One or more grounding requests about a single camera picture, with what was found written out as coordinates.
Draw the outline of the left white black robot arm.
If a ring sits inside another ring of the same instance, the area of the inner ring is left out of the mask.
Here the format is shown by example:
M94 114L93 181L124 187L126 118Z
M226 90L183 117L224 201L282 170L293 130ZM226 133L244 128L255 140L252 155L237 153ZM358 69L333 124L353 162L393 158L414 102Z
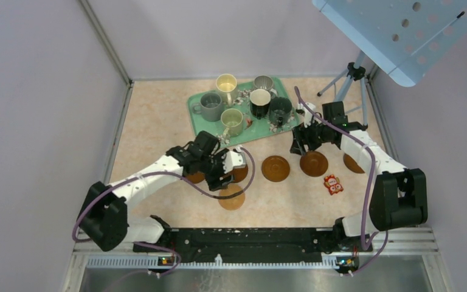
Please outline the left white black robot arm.
M201 173L211 192L226 188L234 180L231 172L243 168L246 157L240 148L220 148L219 139L201 131L184 146L170 148L158 160L120 181L94 183L88 190L72 231L79 230L102 251L123 241L145 242L155 251L170 246L170 234L154 217L138 218L133 209L163 187Z

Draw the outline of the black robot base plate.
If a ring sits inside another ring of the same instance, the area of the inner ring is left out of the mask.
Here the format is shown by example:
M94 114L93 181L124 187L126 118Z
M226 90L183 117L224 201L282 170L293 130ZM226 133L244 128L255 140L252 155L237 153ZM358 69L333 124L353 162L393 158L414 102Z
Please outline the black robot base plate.
M359 237L319 228L167 229L157 246L176 251L183 263L318 263L323 254L361 252Z

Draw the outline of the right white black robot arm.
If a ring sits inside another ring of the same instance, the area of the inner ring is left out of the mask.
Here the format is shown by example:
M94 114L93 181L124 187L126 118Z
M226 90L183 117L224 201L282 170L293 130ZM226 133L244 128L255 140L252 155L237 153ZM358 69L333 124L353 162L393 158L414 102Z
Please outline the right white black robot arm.
M303 122L292 129L290 152L305 156L330 143L354 160L368 176L362 211L336 219L333 245L348 251L360 240L364 248L377 232L423 224L428 218L426 175L391 158L368 134L367 126L350 122L342 102L324 103L319 114L311 103L299 103Z

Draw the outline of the dark brown wooden coaster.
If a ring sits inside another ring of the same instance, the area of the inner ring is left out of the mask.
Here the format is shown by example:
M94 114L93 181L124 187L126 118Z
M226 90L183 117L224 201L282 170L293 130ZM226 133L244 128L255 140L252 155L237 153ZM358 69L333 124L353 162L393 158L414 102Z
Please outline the dark brown wooden coaster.
M198 184L205 180L205 176L201 172L196 172L194 174L189 174L185 177L192 184Z
M284 181L290 174L290 164L282 156L268 156L261 165L263 176L271 182Z
M229 172L229 175L233 176L233 183L240 183L242 182L248 174L249 167L248 165L245 165L244 167L238 167L234 168L231 172Z
M358 163L348 154L343 155L343 162L351 172L357 173L357 174L362 174L365 173L364 169L362 169Z
M319 177L328 170L328 159L318 151L309 151L300 158L299 165L304 174Z

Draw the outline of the light tan wooden coaster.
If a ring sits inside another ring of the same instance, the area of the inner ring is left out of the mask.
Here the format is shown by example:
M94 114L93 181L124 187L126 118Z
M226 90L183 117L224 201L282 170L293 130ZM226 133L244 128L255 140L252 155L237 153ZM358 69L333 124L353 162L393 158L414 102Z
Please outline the light tan wooden coaster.
M242 188L238 184L230 184L226 189L219 191L219 196L230 196L239 191ZM245 193L242 192L234 198L229 198L227 200L219 200L220 206L225 210L237 210L239 209L245 202L246 196Z

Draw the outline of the dark green mug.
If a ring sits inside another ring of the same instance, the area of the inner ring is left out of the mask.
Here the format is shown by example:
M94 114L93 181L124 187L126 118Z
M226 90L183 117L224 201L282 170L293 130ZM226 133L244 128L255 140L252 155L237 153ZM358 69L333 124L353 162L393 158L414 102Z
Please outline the dark green mug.
M290 99L285 97L275 97L269 104L269 120L277 126L282 127L289 119L292 111Z

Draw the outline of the black mug white inside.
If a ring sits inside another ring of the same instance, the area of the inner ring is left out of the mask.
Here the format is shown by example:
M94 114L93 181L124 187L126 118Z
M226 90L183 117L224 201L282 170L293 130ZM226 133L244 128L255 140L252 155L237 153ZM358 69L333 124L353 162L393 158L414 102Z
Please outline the black mug white inside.
M256 119L265 118L269 111L271 94L265 89L255 89L250 93L250 110Z

